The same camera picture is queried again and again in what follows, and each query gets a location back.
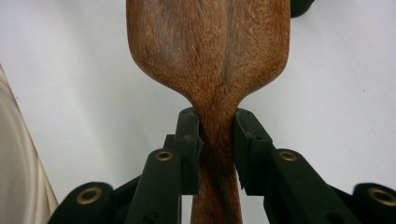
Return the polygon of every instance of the white surface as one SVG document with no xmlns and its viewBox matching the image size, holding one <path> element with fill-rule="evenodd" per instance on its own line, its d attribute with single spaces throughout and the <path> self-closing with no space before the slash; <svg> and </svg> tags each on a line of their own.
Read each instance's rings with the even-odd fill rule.
<svg viewBox="0 0 396 224">
<path fill-rule="evenodd" d="M 347 192 L 396 189 L 395 11 L 393 0 L 317 0 L 292 20 L 284 73 L 240 105 Z M 1 0 L 0 29 L 0 63 L 59 201 L 139 175 L 190 106 L 134 64 L 124 1 Z M 262 198 L 242 202 L 246 223 L 263 219 Z"/>
</svg>

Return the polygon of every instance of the beige fabric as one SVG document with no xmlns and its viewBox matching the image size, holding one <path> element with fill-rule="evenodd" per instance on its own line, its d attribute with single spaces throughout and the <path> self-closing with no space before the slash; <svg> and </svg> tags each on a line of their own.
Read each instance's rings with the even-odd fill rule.
<svg viewBox="0 0 396 224">
<path fill-rule="evenodd" d="M 57 205 L 0 65 L 0 223 L 47 223 Z"/>
</svg>

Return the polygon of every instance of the wooden paddle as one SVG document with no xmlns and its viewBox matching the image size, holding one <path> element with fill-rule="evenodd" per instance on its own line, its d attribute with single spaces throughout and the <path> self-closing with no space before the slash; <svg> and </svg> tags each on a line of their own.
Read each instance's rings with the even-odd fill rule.
<svg viewBox="0 0 396 224">
<path fill-rule="evenodd" d="M 242 223 L 231 125 L 239 102 L 275 79 L 289 54 L 287 0 L 127 0 L 130 51 L 183 94 L 201 121 L 200 194 L 191 223 Z"/>
</svg>

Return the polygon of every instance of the brass rivet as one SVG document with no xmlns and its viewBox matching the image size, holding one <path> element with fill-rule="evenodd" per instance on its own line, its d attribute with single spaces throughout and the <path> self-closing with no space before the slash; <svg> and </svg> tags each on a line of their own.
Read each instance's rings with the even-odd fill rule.
<svg viewBox="0 0 396 224">
<path fill-rule="evenodd" d="M 390 194 L 389 192 L 374 187 L 369 188 L 367 191 L 370 197 L 372 197 L 377 202 L 387 206 L 396 206 L 396 196 Z"/>
<path fill-rule="evenodd" d="M 173 154 L 169 151 L 161 151 L 157 153 L 157 155 L 155 155 L 155 159 L 159 161 L 169 161 L 170 159 L 172 159 L 172 157 Z"/>
<path fill-rule="evenodd" d="M 288 152 L 288 151 L 281 151 L 279 153 L 279 157 L 284 160 L 284 161 L 295 161 L 297 160 L 297 156 L 292 153 L 292 152 Z"/>
<path fill-rule="evenodd" d="M 89 204 L 94 203 L 102 196 L 102 190 L 98 187 L 91 187 L 84 189 L 77 196 L 77 203 L 79 204 Z"/>
</svg>

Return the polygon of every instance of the black clamp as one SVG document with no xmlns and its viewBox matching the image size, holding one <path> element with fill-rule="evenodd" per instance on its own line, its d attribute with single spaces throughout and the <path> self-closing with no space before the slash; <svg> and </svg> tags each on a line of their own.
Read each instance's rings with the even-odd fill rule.
<svg viewBox="0 0 396 224">
<path fill-rule="evenodd" d="M 181 195 L 198 193 L 202 144 L 194 110 L 181 111 L 176 134 L 148 155 L 141 176 L 114 190 L 105 183 L 74 189 L 49 223 L 180 223 Z M 244 109 L 234 115 L 233 150 L 242 188 L 264 196 L 270 223 L 396 223 L 393 189 L 360 184 L 349 195 L 327 185 L 302 155 L 276 149 Z"/>
</svg>

